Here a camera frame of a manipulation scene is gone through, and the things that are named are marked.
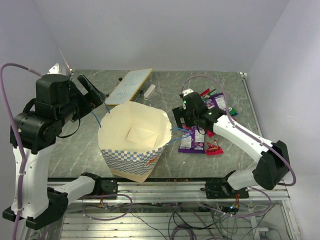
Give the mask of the purple snack pack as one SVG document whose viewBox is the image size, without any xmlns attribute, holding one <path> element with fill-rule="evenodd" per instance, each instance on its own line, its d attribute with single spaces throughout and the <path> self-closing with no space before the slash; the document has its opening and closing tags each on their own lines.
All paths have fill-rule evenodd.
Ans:
<svg viewBox="0 0 320 240">
<path fill-rule="evenodd" d="M 226 102 L 223 93 L 212 95 L 206 102 L 204 102 L 208 109 L 213 107 L 219 108 L 223 111 L 226 110 Z"/>
<path fill-rule="evenodd" d="M 178 152 L 186 154 L 205 154 L 206 132 L 198 126 L 188 127 L 186 124 L 182 124 L 182 128 L 187 130 L 188 133 L 183 132 L 183 139 L 180 142 Z"/>
</svg>

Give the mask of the pink snack bag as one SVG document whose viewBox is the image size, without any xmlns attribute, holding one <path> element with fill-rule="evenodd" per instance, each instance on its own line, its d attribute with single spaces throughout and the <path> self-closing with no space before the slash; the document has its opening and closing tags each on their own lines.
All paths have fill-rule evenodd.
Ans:
<svg viewBox="0 0 320 240">
<path fill-rule="evenodd" d="M 207 88 L 205 91 L 203 91 L 203 92 L 200 94 L 201 99 L 202 99 L 205 103 L 206 103 L 207 100 L 211 97 L 211 96 L 210 96 L 210 97 L 208 96 L 208 93 L 209 93 L 210 91 L 212 91 L 212 90 L 210 90 L 210 88 Z M 213 136 L 215 135 L 212 131 L 209 131 L 209 130 L 206 131 L 206 134 L 208 135 L 209 138 L 211 138 L 211 137 L 213 137 Z"/>
</svg>

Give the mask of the red snack pack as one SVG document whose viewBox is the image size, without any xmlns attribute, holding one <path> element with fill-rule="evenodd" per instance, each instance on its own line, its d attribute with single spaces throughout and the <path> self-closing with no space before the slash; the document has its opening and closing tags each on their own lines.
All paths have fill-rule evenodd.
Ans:
<svg viewBox="0 0 320 240">
<path fill-rule="evenodd" d="M 207 149 L 205 150 L 207 156 L 217 156 L 223 153 L 224 151 L 216 139 L 213 142 L 207 142 Z"/>
</svg>

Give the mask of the blue checkered paper bag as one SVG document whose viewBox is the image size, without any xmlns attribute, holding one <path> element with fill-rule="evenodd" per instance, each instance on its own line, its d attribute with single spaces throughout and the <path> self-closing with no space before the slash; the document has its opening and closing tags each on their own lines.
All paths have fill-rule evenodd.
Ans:
<svg viewBox="0 0 320 240">
<path fill-rule="evenodd" d="M 173 131 L 162 109 L 127 101 L 99 122 L 98 147 L 113 175 L 143 183 L 166 146 L 177 141 Z"/>
</svg>

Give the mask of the blue snack bag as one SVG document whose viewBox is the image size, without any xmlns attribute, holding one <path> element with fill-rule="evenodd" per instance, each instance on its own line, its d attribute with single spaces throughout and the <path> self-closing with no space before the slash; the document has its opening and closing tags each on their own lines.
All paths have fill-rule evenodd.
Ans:
<svg viewBox="0 0 320 240">
<path fill-rule="evenodd" d="M 238 112 L 233 108 L 233 107 L 229 107 L 228 108 L 228 112 L 231 116 L 237 116 Z"/>
</svg>

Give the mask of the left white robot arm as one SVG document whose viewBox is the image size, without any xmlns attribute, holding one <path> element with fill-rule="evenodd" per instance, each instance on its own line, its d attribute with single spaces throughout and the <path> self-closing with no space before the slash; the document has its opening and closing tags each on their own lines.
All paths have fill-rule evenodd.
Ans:
<svg viewBox="0 0 320 240">
<path fill-rule="evenodd" d="M 101 106 L 106 95 L 84 75 L 78 81 L 86 89 L 82 94 L 72 78 L 63 74 L 46 74 L 36 81 L 36 96 L 14 118 L 21 145 L 10 136 L 16 169 L 22 180 L 16 181 L 14 202 L 3 211 L 9 221 L 26 220 L 33 230 L 59 220 L 73 201 L 87 195 L 91 199 L 102 193 L 102 180 L 93 173 L 82 173 L 77 179 L 60 187 L 47 185 L 51 153 L 57 139 L 63 139 L 62 129 L 68 122 L 80 122 Z M 26 155 L 23 163 L 21 152 Z"/>
</svg>

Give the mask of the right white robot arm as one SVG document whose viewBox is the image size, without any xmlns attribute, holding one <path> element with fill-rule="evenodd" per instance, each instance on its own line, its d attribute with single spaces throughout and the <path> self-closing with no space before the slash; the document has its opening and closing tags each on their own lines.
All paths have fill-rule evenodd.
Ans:
<svg viewBox="0 0 320 240">
<path fill-rule="evenodd" d="M 290 171 L 288 148 L 284 142 L 272 142 L 258 136 L 219 107 L 207 107 L 192 89 L 184 90 L 179 96 L 183 104 L 172 110 L 179 128 L 185 124 L 213 132 L 235 144 L 256 162 L 255 167 L 231 171 L 223 178 L 220 192 L 224 197 L 231 198 L 247 187 L 273 190 Z"/>
</svg>

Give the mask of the white marker eraser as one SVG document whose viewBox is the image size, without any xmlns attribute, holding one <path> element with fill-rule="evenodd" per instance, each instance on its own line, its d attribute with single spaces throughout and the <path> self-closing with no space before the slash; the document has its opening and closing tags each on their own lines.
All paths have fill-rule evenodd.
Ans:
<svg viewBox="0 0 320 240">
<path fill-rule="evenodd" d="M 155 90 L 156 90 L 156 86 L 154 84 L 151 84 L 149 88 L 144 92 L 143 99 L 148 100 L 152 96 L 152 94 L 155 92 Z"/>
</svg>

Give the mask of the black marker pen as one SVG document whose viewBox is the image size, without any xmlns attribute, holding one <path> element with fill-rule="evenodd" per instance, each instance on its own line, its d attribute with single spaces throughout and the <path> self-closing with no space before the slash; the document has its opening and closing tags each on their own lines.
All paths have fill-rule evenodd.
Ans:
<svg viewBox="0 0 320 240">
<path fill-rule="evenodd" d="M 138 92 L 133 96 L 133 99 L 132 101 L 133 102 L 136 102 L 137 99 L 144 93 L 144 90 L 143 89 L 139 89 Z"/>
</svg>

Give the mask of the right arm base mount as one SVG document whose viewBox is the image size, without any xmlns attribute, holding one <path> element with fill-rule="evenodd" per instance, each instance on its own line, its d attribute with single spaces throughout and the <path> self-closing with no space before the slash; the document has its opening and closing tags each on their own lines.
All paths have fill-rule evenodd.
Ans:
<svg viewBox="0 0 320 240">
<path fill-rule="evenodd" d="M 246 188 L 234 190 L 224 178 L 212 178 L 200 189 L 205 192 L 207 199 L 248 199 L 249 193 Z"/>
</svg>

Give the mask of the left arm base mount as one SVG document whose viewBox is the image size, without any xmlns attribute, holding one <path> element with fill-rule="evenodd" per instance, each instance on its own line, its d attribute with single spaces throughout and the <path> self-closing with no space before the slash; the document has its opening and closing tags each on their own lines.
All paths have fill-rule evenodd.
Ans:
<svg viewBox="0 0 320 240">
<path fill-rule="evenodd" d="M 93 192 L 85 195 L 88 199 L 115 200 L 118 193 L 118 183 L 115 180 L 100 180 L 94 187 Z"/>
</svg>

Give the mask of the aluminium frame rail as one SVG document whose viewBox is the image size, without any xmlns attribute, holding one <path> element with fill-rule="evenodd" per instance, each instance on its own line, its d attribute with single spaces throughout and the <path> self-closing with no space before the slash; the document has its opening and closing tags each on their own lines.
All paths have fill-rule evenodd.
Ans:
<svg viewBox="0 0 320 240">
<path fill-rule="evenodd" d="M 214 193 L 207 193 L 205 181 L 158 181 L 158 182 L 117 182 L 113 185 L 111 193 L 123 194 L 132 198 L 135 203 L 160 203 L 160 202 L 232 202 L 236 198 L 218 193 L 214 184 Z M 282 201 L 289 200 L 289 193 L 285 187 L 277 186 L 274 190 L 242 190 L 239 194 L 241 201 Z"/>
</svg>

